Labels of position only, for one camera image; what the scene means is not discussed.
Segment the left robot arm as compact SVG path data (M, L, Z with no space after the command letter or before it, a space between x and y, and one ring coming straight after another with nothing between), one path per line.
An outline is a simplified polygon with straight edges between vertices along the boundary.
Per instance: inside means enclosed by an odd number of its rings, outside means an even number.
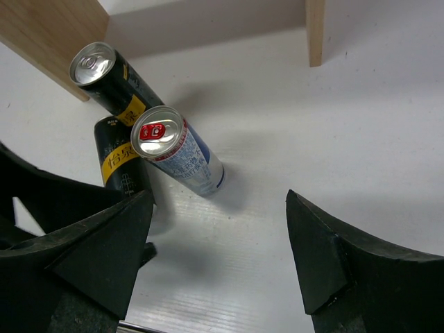
M47 234L73 235L74 226L116 204L123 208L136 197L144 211L122 220L117 231L98 237L81 236L67 253L55 254L48 267L63 275L105 275L118 270L138 270L154 258L152 243L143 244L153 212L151 186L145 184L124 196L115 189L97 187L40 170L1 146L1 217L13 223L12 198L18 197Z

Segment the silver light-blue energy can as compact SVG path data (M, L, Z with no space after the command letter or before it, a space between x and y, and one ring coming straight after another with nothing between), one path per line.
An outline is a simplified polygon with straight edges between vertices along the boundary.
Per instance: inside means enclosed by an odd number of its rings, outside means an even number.
M190 123L161 105L145 111L132 127L135 152L199 196L218 191L225 168Z

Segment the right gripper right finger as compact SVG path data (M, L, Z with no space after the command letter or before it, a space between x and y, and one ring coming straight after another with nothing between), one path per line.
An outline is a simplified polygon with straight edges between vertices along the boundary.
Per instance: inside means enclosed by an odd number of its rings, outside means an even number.
M442 332L443 258L377 238L289 191L289 241L316 332Z

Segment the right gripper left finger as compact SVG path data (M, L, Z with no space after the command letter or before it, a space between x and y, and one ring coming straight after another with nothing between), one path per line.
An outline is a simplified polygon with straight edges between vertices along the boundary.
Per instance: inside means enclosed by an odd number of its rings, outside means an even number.
M153 213L142 191L41 237L1 247L2 332L115 332Z

